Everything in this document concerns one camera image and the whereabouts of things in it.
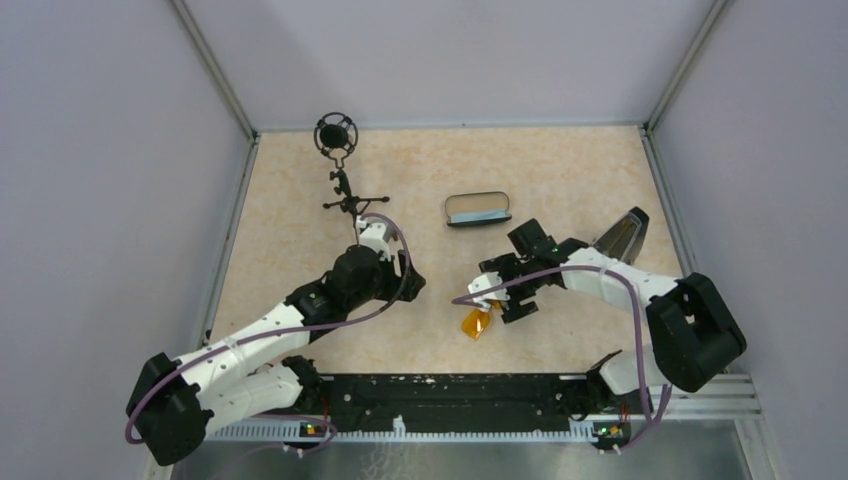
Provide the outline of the light blue cleaning cloth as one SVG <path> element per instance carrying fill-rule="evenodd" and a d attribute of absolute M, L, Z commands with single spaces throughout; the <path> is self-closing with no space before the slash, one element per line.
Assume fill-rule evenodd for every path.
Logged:
<path fill-rule="evenodd" d="M 511 219 L 512 215 L 504 209 L 479 210 L 451 215 L 448 225 L 452 227 L 459 225 L 489 225 L 506 222 Z"/>

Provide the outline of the black glasses case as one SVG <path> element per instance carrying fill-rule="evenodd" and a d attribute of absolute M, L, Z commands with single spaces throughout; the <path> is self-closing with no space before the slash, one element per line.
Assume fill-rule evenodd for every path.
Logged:
<path fill-rule="evenodd" d="M 450 195 L 444 201 L 446 225 L 451 228 L 488 226 L 459 225 L 452 227 L 448 225 L 448 221 L 451 215 L 469 211 L 504 209 L 511 214 L 510 207 L 510 197 L 504 191 L 495 190 Z"/>

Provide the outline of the orange sunglasses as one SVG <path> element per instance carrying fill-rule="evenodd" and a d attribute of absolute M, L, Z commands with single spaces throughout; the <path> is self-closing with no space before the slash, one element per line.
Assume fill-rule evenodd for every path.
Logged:
<path fill-rule="evenodd" d="M 482 334 L 490 326 L 492 314 L 501 311 L 503 308 L 503 302 L 500 300 L 485 300 L 484 303 L 485 306 L 480 306 L 467 302 L 471 311 L 460 324 L 462 333 L 474 341 L 479 341 Z"/>

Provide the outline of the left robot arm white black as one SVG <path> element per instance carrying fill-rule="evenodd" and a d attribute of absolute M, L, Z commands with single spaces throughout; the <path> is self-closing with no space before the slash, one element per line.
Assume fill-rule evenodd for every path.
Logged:
<path fill-rule="evenodd" d="M 410 256 L 351 246 L 318 279 L 296 288 L 236 333 L 194 352 L 159 353 L 142 366 L 126 406 L 127 443 L 144 445 L 160 466 L 176 464 L 219 430 L 268 410 L 308 413 L 319 376 L 301 357 L 269 361 L 355 324 L 351 313 L 379 300 L 413 301 L 426 284 Z"/>

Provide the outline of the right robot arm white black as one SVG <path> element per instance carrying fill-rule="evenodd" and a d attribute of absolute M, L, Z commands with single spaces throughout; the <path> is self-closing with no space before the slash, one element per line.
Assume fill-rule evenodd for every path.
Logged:
<path fill-rule="evenodd" d="M 654 386 L 664 398 L 674 388 L 695 393 L 747 351 L 747 338 L 721 292 L 702 273 L 673 277 L 641 270 L 625 255 L 587 242 L 558 242 L 535 219 L 508 238 L 513 252 L 480 262 L 461 303 L 480 313 L 498 306 L 503 322 L 511 323 L 537 312 L 537 291 L 555 286 L 631 316 L 633 349 L 608 355 L 590 372 L 595 378 L 586 397 L 600 412 L 614 411 L 632 392 L 647 407 Z"/>

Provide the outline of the black wedge mirror block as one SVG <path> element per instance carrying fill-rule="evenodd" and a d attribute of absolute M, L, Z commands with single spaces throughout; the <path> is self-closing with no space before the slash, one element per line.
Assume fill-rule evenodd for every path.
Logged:
<path fill-rule="evenodd" d="M 591 246 L 603 255 L 633 265 L 643 248 L 650 217 L 638 206 L 632 207 Z"/>

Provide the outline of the black microphone on tripod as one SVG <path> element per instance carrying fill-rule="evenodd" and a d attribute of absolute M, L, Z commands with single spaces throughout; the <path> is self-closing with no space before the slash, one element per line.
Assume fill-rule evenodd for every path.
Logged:
<path fill-rule="evenodd" d="M 353 119 L 342 112 L 329 112 L 316 122 L 313 130 L 313 142 L 319 153 L 331 160 L 334 169 L 329 172 L 329 180 L 335 182 L 333 191 L 338 200 L 322 205 L 324 209 L 338 207 L 351 217 L 356 224 L 357 218 L 364 214 L 372 203 L 388 203 L 389 196 L 362 197 L 354 195 L 349 177 L 345 171 L 345 161 L 358 145 L 359 131 Z"/>

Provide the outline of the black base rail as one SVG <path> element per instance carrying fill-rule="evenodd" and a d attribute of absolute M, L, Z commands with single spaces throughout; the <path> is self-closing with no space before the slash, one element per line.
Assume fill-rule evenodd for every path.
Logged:
<path fill-rule="evenodd" d="M 334 374 L 284 414 L 328 419 L 342 433 L 564 432 L 591 415 L 641 414 L 637 392 L 616 396 L 584 374 Z"/>

